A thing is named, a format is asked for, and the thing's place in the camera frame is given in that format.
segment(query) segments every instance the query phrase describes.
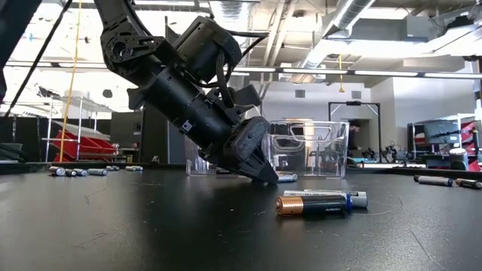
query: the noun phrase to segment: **transparent container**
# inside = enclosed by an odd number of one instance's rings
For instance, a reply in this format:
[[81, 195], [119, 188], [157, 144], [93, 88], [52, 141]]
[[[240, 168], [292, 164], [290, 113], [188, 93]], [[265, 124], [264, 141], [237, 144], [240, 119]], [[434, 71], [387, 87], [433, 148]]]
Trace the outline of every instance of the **transparent container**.
[[186, 149], [186, 174], [188, 175], [215, 175], [216, 166], [203, 160], [199, 156], [199, 147], [188, 137], [185, 137]]
[[263, 150], [279, 174], [342, 178], [348, 134], [348, 123], [273, 121]]

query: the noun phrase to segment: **yellow cable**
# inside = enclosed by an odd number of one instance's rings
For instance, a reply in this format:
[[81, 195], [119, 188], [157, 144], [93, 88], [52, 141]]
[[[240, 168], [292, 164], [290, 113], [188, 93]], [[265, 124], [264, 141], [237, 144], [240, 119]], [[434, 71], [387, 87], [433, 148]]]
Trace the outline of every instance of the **yellow cable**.
[[69, 112], [70, 98], [72, 97], [72, 88], [74, 87], [75, 69], [77, 68], [78, 39], [79, 39], [79, 32], [81, 29], [81, 11], [82, 11], [82, 0], [78, 2], [77, 35], [75, 36], [74, 67], [72, 68], [72, 76], [70, 78], [69, 97], [67, 98], [66, 111], [64, 112], [64, 116], [63, 116], [62, 139], [60, 140], [60, 162], [63, 162], [63, 141], [66, 137], [67, 115]]

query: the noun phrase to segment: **battery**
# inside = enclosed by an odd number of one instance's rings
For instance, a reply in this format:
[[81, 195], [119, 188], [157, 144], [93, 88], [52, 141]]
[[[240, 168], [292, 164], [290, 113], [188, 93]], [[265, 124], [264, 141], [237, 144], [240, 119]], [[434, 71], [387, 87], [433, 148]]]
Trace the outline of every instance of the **battery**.
[[304, 191], [299, 191], [299, 192], [301, 193], [308, 192], [308, 193], [311, 193], [312, 195], [297, 194], [296, 196], [318, 196], [318, 195], [326, 195], [328, 193], [349, 193], [349, 195], [352, 198], [352, 204], [354, 208], [366, 209], [368, 207], [367, 192], [340, 191], [340, 190], [314, 190], [314, 189], [305, 189]]
[[77, 176], [77, 172], [74, 169], [66, 169], [66, 175], [68, 177], [75, 177]]
[[279, 183], [289, 183], [298, 180], [298, 175], [290, 174], [290, 175], [278, 175], [278, 182]]
[[54, 176], [64, 176], [66, 174], [66, 170], [59, 166], [51, 166], [48, 168], [48, 171], [50, 171]]
[[89, 173], [85, 169], [74, 169], [77, 172], [77, 176], [87, 176]]
[[461, 187], [467, 187], [475, 190], [482, 189], [482, 183], [475, 180], [456, 179], [455, 183]]
[[137, 169], [135, 166], [126, 166], [126, 170], [127, 170], [127, 171], [132, 171], [132, 172], [138, 171], [138, 169]]
[[89, 175], [106, 176], [107, 169], [88, 169]]
[[451, 187], [453, 180], [450, 178], [432, 177], [432, 176], [414, 176], [413, 180], [419, 184], [441, 185]]
[[341, 195], [279, 196], [276, 201], [278, 215], [327, 215], [352, 210], [349, 200]]
[[283, 192], [283, 196], [324, 196], [324, 195], [343, 196], [346, 200], [349, 200], [350, 203], [352, 203], [353, 208], [357, 207], [353, 205], [353, 196], [351, 196], [349, 193], [324, 192], [324, 191], [297, 191], [297, 190], [285, 190], [285, 192]]

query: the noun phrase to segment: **black table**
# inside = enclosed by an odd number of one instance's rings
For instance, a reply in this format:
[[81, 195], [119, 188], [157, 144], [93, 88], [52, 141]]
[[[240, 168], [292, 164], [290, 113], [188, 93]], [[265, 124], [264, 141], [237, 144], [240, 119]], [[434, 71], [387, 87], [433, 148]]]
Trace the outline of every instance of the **black table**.
[[[284, 190], [367, 191], [367, 211], [280, 218]], [[0, 176], [0, 270], [480, 270], [479, 191], [409, 176], [296, 184], [187, 177]]]

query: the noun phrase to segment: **container handle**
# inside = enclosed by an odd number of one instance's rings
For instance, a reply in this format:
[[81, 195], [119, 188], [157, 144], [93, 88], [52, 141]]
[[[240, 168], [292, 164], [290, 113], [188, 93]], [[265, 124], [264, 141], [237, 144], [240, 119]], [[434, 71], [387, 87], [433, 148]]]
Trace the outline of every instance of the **container handle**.
[[[295, 135], [294, 134], [293, 128], [304, 128], [304, 127], [309, 127], [309, 128], [313, 128], [313, 129], [327, 129], [328, 132], [326, 133], [326, 136], [324, 138], [321, 138], [321, 139], [319, 137], [317, 137], [315, 139], [314, 135], [313, 135], [313, 139], [307, 139], [306, 135]], [[289, 131], [290, 131], [293, 139], [297, 142], [324, 142], [328, 138], [328, 136], [331, 134], [331, 127], [329, 127], [329, 126], [307, 126], [305, 124], [295, 124], [295, 125], [290, 126]]]
[[[286, 147], [286, 146], [280, 146], [278, 143], [279, 139], [286, 139], [291, 142], [298, 142], [298, 146], [292, 146], [292, 147]], [[274, 135], [273, 136], [273, 147], [277, 151], [302, 151], [303, 150], [303, 142], [299, 141], [294, 141], [293, 137], [291, 135]]]

